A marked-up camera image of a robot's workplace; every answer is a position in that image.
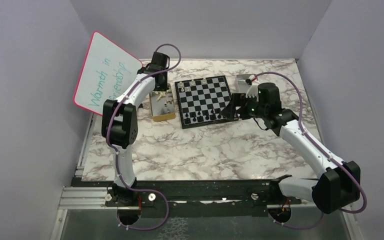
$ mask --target black and white chessboard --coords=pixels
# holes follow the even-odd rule
[[[226,76],[177,81],[174,86],[182,129],[231,122],[220,114],[232,96]]]

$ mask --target whiteboard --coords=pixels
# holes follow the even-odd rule
[[[94,32],[78,77],[73,102],[86,110],[102,115],[107,99],[115,100],[133,83],[142,62]]]

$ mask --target purple cable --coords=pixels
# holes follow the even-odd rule
[[[301,128],[301,131],[304,131],[304,127],[303,127],[303,97],[301,96],[301,92],[300,90],[298,89],[297,85],[295,85],[295,83],[289,79],[289,77],[283,75],[283,74],[280,74],[278,72],[274,72],[274,71],[266,71],[266,72],[261,72],[261,73],[258,73],[255,75],[255,78],[258,78],[258,76],[261,76],[261,75],[266,75],[266,74],[274,74],[274,75],[277,75],[277,76],[280,76],[284,79],[286,79],[288,82],[290,82],[290,84],[292,84],[293,88],[295,89],[296,93],[298,94],[298,98],[299,98],[299,116],[298,116],[298,124],[299,124],[299,127]],[[331,158],[331,156],[329,155],[329,153],[327,153],[319,144],[317,144],[316,141],[314,141],[314,139],[307,133],[307,132],[303,132],[305,137],[320,151],[323,153],[323,155],[325,155],[329,161],[332,161],[332,163],[334,163],[336,166],[338,166],[350,179],[351,181],[355,184],[355,186],[357,186],[358,190],[360,191],[361,193],[361,196],[363,198],[363,205],[361,206],[360,209],[358,210],[347,210],[347,209],[343,209],[341,208],[340,210],[345,212],[345,213],[349,213],[349,214],[359,214],[361,212],[363,212],[366,207],[367,207],[367,196],[366,196],[366,193],[364,192],[362,186],[359,184],[359,182],[356,180],[355,177],[353,177],[353,175],[351,175],[351,173],[349,171],[347,171],[345,169],[345,167],[343,167],[341,164],[339,164],[339,162],[337,162],[335,159],[333,159],[333,157]]]
[[[325,218],[325,214],[321,213],[320,219],[316,223],[314,223],[313,225],[310,225],[310,226],[292,226],[292,225],[288,225],[288,224],[284,224],[282,222],[276,221],[272,217],[272,215],[270,215],[270,213],[268,214],[268,216],[271,219],[273,219],[273,223],[278,224],[278,225],[280,225],[282,227],[285,227],[285,228],[288,228],[288,229],[294,229],[294,230],[308,230],[308,229],[315,228],[315,227],[319,226],[322,223],[323,219]]]
[[[157,74],[161,74],[161,73],[165,73],[165,72],[171,71],[171,70],[173,70],[174,68],[176,68],[180,64],[180,61],[182,60],[182,54],[180,53],[180,50],[178,49],[178,47],[176,47],[175,45],[170,44],[170,43],[165,43],[165,44],[161,44],[160,46],[158,46],[156,48],[155,52],[158,51],[158,49],[160,49],[163,46],[170,46],[170,47],[173,47],[173,48],[175,48],[177,50],[177,52],[179,54],[178,62],[174,66],[172,66],[172,67],[170,67],[168,69],[164,69],[164,70],[161,70],[161,71],[156,71],[156,72],[150,73],[150,74],[142,77],[139,81],[137,81],[133,85],[133,87],[130,89],[130,91],[127,92],[127,96],[130,96],[130,94],[135,90],[135,88],[143,80],[145,80],[145,79],[147,79],[149,77],[152,77],[154,75],[157,75]],[[128,189],[130,191],[134,191],[134,192],[151,192],[151,193],[155,193],[155,194],[160,195],[164,199],[167,211],[165,213],[164,219],[159,224],[157,224],[157,225],[155,225],[153,227],[144,227],[144,228],[142,228],[142,227],[134,227],[134,226],[129,227],[128,225],[124,225],[123,223],[120,222],[120,218],[119,218],[118,214],[117,214],[117,220],[118,220],[119,226],[123,226],[126,229],[133,229],[133,230],[140,230],[140,231],[150,231],[150,230],[154,230],[154,229],[157,229],[157,228],[161,227],[167,221],[167,219],[169,218],[169,211],[170,211],[169,201],[167,200],[166,196],[164,196],[164,194],[161,193],[160,191],[153,190],[153,189],[134,189],[134,188],[131,188],[126,183],[126,181],[123,179],[123,177],[122,177],[122,175],[120,173],[120,169],[119,169],[119,155],[118,155],[119,151],[118,151],[118,149],[114,145],[112,145],[110,143],[110,133],[111,133],[111,127],[113,126],[114,118],[116,117],[117,112],[119,111],[120,107],[122,106],[122,104],[124,103],[125,100],[126,100],[125,97],[123,99],[121,99],[121,101],[118,103],[117,107],[114,109],[114,112],[112,113],[111,119],[110,119],[109,124],[108,124],[108,130],[106,132],[106,143],[108,144],[108,146],[110,146],[111,148],[113,148],[115,150],[115,170],[117,171],[118,177],[120,178],[121,182],[126,187],[126,189]]]

